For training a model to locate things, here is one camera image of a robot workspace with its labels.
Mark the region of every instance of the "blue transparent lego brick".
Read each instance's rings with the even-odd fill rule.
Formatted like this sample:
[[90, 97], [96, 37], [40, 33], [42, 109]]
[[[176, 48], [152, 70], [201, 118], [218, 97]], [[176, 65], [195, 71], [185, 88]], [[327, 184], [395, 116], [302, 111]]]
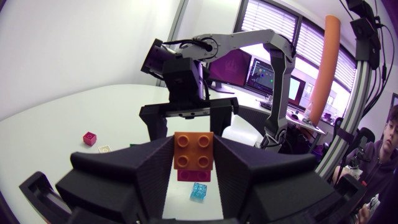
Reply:
[[202, 202], [206, 196], [207, 186], [204, 184], [194, 183], [191, 193], [191, 200]]

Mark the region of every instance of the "pink lego brick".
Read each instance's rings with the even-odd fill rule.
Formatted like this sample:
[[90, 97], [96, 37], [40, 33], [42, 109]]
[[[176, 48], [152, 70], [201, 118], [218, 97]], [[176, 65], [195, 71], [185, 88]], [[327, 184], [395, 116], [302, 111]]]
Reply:
[[210, 182], [210, 170], [177, 170], [178, 181]]
[[87, 132], [84, 136], [83, 136], [83, 141], [89, 145], [92, 146], [95, 141], [97, 141], [97, 135], [91, 133], [91, 132]]

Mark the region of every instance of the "orange lego brick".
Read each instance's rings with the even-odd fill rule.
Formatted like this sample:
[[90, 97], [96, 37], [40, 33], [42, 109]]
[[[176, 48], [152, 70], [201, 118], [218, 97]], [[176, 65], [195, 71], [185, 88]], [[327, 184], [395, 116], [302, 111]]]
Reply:
[[174, 169], [212, 170], [213, 133], [174, 133]]

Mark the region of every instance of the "red lego brick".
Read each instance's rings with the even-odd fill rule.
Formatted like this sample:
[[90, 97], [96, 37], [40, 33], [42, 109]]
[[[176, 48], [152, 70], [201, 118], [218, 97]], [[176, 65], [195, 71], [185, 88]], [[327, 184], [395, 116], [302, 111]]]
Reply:
[[212, 170], [213, 133], [174, 133], [174, 169]]
[[89, 145], [92, 146], [95, 141], [97, 141], [97, 135], [91, 133], [91, 132], [87, 132], [84, 136], [83, 136], [83, 141]]
[[210, 170], [178, 170], [177, 180], [178, 181], [189, 181], [189, 182], [210, 182], [211, 171]]

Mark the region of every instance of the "window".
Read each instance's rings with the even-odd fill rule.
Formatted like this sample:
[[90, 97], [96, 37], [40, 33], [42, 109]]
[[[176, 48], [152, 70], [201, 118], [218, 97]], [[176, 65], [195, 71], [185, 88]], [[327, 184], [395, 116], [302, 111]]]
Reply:
[[313, 90], [313, 85], [311, 83], [308, 83], [307, 88], [305, 89], [305, 92], [304, 92], [304, 97], [309, 99], [311, 96], [312, 90]]
[[328, 97], [328, 101], [326, 102], [326, 104], [332, 105], [334, 100], [335, 99], [332, 96], [329, 96]]
[[[301, 107], [310, 100], [322, 59], [325, 31], [299, 13], [271, 0], [242, 0], [235, 32], [272, 29], [291, 40], [297, 57], [292, 75], [306, 82]], [[257, 58], [270, 60], [261, 44], [244, 48]], [[343, 116], [354, 84], [356, 73], [354, 57], [340, 45], [335, 77], [324, 113]]]
[[297, 16], [265, 2], [249, 0], [244, 15], [242, 31], [272, 29], [293, 42]]
[[323, 33], [303, 21], [297, 42], [297, 54], [319, 67], [322, 59]]

